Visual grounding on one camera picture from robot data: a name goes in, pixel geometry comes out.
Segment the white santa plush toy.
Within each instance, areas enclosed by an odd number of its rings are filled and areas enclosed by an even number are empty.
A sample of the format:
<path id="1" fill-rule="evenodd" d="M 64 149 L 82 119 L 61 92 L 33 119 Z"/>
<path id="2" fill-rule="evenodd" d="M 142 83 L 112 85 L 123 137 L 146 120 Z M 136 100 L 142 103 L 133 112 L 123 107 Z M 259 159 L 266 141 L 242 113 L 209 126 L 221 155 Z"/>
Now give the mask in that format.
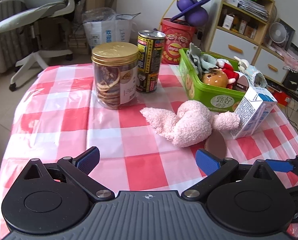
<path id="1" fill-rule="evenodd" d="M 226 88 L 232 89 L 239 79 L 239 74 L 234 71 L 232 64 L 226 59 L 217 59 L 216 65 L 226 74 L 228 78 Z"/>

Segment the cream bunny doll blue dress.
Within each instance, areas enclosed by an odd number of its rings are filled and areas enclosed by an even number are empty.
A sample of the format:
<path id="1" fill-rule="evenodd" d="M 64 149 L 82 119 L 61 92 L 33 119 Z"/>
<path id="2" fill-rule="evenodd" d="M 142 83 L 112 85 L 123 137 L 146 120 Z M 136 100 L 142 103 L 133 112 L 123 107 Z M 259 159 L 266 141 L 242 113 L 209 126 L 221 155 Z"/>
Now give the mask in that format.
<path id="1" fill-rule="evenodd" d="M 239 59 L 237 56 L 235 56 L 234 59 L 238 62 L 239 71 L 247 77 L 251 86 L 261 88 L 267 87 L 265 77 L 255 66 L 252 66 L 245 59 Z"/>

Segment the grey green cloth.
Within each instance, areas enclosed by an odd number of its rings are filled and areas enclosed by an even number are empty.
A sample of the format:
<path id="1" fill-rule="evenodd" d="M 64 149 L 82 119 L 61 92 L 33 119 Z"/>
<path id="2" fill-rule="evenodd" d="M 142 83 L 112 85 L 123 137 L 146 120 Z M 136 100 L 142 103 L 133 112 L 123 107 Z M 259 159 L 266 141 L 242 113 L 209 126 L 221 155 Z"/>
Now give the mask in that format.
<path id="1" fill-rule="evenodd" d="M 210 73 L 213 69 L 218 68 L 216 58 L 209 54 L 202 53 L 192 42 L 189 44 L 186 55 L 199 78 L 204 74 Z"/>

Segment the taco plush toy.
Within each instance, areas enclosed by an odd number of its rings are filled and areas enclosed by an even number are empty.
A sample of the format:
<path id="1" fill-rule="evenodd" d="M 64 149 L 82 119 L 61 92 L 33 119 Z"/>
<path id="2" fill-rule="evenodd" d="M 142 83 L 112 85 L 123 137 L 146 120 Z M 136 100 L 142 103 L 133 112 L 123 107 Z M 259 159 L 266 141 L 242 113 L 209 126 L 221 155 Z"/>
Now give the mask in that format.
<path id="1" fill-rule="evenodd" d="M 227 75 L 220 69 L 212 69 L 202 75 L 202 82 L 206 85 L 226 88 L 228 85 Z"/>

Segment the brown round compact case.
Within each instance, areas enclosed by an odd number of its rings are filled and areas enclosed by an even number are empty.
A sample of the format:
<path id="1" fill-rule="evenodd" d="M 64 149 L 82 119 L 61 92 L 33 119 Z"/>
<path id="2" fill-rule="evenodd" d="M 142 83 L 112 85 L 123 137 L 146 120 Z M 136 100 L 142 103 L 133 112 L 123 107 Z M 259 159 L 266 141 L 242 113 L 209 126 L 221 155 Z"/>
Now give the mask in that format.
<path id="1" fill-rule="evenodd" d="M 206 139 L 204 148 L 219 159 L 223 159 L 227 154 L 227 146 L 224 137 L 219 131 L 213 130 Z"/>

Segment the pink fluffy plush toy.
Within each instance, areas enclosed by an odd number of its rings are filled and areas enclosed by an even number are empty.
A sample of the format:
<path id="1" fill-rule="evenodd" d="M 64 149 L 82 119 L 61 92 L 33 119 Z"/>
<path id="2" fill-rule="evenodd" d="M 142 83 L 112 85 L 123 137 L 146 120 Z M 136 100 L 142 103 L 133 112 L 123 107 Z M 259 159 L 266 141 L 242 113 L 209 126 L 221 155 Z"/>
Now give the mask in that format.
<path id="1" fill-rule="evenodd" d="M 204 141 L 214 130 L 236 129 L 240 123 L 240 117 L 236 113 L 213 114 L 203 103 L 196 100 L 182 103 L 176 113 L 152 107 L 145 107 L 140 113 L 157 135 L 180 148 Z"/>

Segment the red white checkered tablecloth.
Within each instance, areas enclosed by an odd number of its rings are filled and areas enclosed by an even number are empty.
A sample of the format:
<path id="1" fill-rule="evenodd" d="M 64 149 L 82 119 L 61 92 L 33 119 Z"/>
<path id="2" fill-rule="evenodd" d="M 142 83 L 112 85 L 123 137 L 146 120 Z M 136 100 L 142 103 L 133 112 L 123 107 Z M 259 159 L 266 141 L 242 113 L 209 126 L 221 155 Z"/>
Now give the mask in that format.
<path id="1" fill-rule="evenodd" d="M 186 100 L 177 66 L 160 68 L 158 88 L 138 94 L 120 110 L 97 101 L 90 64 L 53 66 L 43 71 L 15 110 L 0 168 L 0 239 L 8 234 L 1 204 L 31 158 L 52 163 L 91 146 L 100 164 L 91 177 L 115 192 L 178 190 L 203 178 L 195 164 L 197 146 L 177 148 L 158 136 L 141 114 L 144 107 L 176 111 Z"/>

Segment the green plastic bin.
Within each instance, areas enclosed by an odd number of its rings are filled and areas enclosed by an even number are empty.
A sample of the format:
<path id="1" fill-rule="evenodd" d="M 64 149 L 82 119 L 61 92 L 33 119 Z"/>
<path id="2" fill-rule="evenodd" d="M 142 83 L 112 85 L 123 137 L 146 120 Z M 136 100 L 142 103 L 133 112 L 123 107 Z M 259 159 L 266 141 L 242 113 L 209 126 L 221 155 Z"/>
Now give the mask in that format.
<path id="1" fill-rule="evenodd" d="M 178 70 L 188 98 L 203 103 L 213 112 L 233 112 L 244 97 L 245 92 L 203 83 L 198 78 L 187 57 L 187 50 L 187 48 L 182 48 L 179 51 L 180 62 Z"/>

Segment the white blue milk carton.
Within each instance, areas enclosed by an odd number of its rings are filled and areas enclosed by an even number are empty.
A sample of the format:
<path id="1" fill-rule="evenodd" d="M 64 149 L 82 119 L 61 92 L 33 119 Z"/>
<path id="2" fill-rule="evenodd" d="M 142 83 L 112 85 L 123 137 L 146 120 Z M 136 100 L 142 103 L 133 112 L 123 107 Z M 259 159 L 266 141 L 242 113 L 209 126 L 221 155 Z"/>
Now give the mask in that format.
<path id="1" fill-rule="evenodd" d="M 274 96 L 261 87 L 249 87 L 234 113 L 240 117 L 238 128 L 230 131 L 234 139 L 251 136 L 277 104 Z"/>

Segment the gold lid clear jar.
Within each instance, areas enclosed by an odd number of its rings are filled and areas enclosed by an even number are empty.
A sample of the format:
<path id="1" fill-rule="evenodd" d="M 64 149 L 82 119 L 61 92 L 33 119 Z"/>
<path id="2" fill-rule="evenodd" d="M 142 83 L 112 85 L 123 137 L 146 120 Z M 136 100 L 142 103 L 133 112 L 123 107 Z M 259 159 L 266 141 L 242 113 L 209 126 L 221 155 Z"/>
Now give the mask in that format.
<path id="1" fill-rule="evenodd" d="M 92 49 L 95 89 L 104 107 L 119 109 L 136 94 L 138 47 L 128 42 L 109 42 Z"/>

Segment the red snack bucket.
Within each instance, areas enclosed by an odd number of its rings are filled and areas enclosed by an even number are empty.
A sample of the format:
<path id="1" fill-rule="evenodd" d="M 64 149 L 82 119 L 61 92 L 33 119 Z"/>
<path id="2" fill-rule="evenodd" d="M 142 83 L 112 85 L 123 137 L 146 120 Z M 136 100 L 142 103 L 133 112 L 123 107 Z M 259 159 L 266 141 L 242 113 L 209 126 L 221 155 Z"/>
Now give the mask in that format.
<path id="1" fill-rule="evenodd" d="M 184 20 L 171 21 L 170 18 L 164 18 L 160 23 L 160 29 L 166 35 L 162 63 L 179 64 L 180 50 L 189 48 L 196 28 Z"/>

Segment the black yellow drink can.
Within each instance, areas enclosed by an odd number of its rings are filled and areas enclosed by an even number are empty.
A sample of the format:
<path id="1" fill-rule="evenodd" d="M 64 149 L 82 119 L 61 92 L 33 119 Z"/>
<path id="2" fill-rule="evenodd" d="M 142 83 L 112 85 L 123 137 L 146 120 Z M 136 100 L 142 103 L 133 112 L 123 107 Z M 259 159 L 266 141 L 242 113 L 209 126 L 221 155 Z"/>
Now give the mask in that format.
<path id="1" fill-rule="evenodd" d="M 138 32 L 138 92 L 152 93 L 156 90 L 165 38 L 164 33 L 156 30 Z"/>

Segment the small white desk fan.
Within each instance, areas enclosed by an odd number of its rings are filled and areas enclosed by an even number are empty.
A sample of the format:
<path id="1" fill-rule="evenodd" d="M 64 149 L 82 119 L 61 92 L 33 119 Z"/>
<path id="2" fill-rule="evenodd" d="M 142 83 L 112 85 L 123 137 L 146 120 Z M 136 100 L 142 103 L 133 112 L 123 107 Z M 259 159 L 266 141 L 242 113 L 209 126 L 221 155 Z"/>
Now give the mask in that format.
<path id="1" fill-rule="evenodd" d="M 287 30 L 284 25 L 279 22 L 273 22 L 269 28 L 269 46 L 274 42 L 276 44 L 282 44 L 287 39 Z"/>

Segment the white paper shopping bag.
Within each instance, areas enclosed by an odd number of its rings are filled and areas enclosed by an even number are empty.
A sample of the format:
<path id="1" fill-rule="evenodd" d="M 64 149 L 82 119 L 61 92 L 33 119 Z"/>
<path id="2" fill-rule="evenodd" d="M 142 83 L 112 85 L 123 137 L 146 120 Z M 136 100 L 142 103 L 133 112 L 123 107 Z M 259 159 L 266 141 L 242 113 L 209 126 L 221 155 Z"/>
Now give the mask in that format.
<path id="1" fill-rule="evenodd" d="M 91 49 L 103 43 L 129 42 L 137 14 L 117 14 L 103 7 L 82 13 L 84 32 Z"/>

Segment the wooden white drawer cabinet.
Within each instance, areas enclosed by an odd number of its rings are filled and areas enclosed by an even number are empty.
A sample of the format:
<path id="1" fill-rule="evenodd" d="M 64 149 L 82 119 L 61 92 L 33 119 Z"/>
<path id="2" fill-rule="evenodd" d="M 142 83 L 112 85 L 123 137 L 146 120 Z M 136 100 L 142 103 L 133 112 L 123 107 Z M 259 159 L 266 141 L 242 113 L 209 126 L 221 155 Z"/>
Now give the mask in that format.
<path id="1" fill-rule="evenodd" d="M 274 0 L 211 0 L 203 49 L 246 59 L 274 79 L 287 73 L 283 58 L 265 46 Z"/>

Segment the purple hopper ball toy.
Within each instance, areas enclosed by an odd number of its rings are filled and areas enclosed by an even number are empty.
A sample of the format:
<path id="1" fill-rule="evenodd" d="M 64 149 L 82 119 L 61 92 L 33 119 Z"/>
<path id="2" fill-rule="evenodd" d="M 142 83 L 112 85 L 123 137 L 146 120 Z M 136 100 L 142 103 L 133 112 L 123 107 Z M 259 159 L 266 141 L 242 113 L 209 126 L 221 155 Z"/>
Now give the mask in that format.
<path id="1" fill-rule="evenodd" d="M 176 0 L 179 14 L 170 19 L 171 22 L 184 17 L 187 24 L 193 27 L 204 26 L 209 19 L 208 12 L 202 7 L 211 0 Z"/>

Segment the white office chair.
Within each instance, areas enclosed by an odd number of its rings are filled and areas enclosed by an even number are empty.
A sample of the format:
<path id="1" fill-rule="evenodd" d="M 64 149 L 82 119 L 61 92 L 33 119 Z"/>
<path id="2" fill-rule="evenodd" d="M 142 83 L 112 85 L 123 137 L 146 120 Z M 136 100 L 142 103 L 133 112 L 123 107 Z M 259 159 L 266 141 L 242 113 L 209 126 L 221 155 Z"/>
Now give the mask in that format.
<path id="1" fill-rule="evenodd" d="M 31 42 L 33 51 L 23 59 L 15 63 L 16 73 L 10 80 L 9 90 L 16 91 L 16 81 L 31 68 L 38 64 L 42 69 L 48 68 L 45 59 L 65 56 L 72 60 L 73 52 L 65 50 L 41 50 L 39 49 L 38 38 L 35 34 L 34 24 L 43 18 L 54 18 L 72 13 L 75 10 L 74 0 L 1 0 L 0 3 L 20 1 L 24 3 L 27 10 L 19 12 L 0 21 L 0 33 L 12 31 L 20 27 L 29 26 L 31 30 Z"/>

